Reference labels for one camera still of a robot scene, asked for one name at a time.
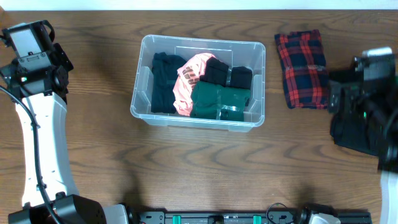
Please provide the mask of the large black cloth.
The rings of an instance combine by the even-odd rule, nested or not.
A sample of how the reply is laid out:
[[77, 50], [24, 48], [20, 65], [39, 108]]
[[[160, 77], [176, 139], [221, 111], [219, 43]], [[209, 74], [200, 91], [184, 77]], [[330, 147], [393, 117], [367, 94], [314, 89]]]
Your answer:
[[366, 124], [331, 123], [334, 143], [372, 156], [397, 146], [397, 77], [388, 89], [370, 93], [364, 109], [368, 112]]

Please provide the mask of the red plaid cloth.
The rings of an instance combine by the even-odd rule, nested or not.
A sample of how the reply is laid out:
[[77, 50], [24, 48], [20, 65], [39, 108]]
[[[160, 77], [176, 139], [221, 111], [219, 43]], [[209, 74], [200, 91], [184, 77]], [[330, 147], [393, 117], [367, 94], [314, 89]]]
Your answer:
[[287, 107], [327, 109], [329, 75], [320, 31], [276, 34], [274, 40]]

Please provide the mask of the dark navy cloth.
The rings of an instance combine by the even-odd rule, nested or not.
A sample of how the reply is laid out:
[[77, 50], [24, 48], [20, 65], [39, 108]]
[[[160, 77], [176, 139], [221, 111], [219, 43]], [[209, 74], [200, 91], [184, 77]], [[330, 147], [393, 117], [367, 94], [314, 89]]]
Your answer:
[[178, 78], [177, 70], [186, 64], [186, 60], [178, 55], [167, 55], [165, 52], [155, 53], [152, 60], [154, 76], [151, 112], [176, 113], [173, 88]]

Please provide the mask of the black cloth bundle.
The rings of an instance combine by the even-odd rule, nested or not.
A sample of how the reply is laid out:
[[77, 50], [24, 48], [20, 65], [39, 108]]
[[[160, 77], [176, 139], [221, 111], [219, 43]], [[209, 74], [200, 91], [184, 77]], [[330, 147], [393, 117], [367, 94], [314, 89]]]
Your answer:
[[206, 62], [205, 74], [200, 81], [223, 87], [251, 89], [252, 70], [247, 67], [233, 67], [232, 69], [222, 61], [212, 57]]

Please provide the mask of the pink t-shirt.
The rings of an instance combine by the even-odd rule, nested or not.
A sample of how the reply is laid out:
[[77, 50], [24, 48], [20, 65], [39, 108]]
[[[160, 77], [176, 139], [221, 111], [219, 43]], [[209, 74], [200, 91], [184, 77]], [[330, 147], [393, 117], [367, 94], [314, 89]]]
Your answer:
[[177, 70], [177, 80], [173, 88], [175, 101], [173, 103], [178, 114], [190, 116], [193, 109], [192, 91], [205, 74], [207, 61], [214, 57], [211, 53], [194, 55], [185, 65]]

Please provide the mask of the green cloth bundle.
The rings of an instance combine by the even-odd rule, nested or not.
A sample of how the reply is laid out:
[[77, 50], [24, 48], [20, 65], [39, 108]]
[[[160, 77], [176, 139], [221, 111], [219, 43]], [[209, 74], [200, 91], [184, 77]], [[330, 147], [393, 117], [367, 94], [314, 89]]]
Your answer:
[[244, 121], [244, 109], [251, 96], [247, 89], [198, 82], [191, 94], [191, 118]]

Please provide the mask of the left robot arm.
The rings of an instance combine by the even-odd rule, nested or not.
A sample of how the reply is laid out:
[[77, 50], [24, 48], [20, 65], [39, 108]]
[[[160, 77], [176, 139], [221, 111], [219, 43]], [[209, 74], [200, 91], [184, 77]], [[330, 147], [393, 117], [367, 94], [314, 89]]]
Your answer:
[[68, 73], [73, 65], [47, 20], [3, 29], [1, 40], [16, 53], [1, 68], [1, 91], [16, 105], [25, 157], [22, 210], [9, 223], [106, 223], [102, 206], [81, 197], [73, 180], [65, 123]]

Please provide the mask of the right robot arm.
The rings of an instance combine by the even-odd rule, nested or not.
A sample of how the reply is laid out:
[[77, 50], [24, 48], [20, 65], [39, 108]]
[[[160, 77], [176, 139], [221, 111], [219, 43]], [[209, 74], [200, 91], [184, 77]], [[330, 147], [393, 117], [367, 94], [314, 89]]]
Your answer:
[[376, 156], [381, 223], [397, 223], [397, 78], [367, 80], [363, 72], [330, 73], [328, 112], [336, 145]]

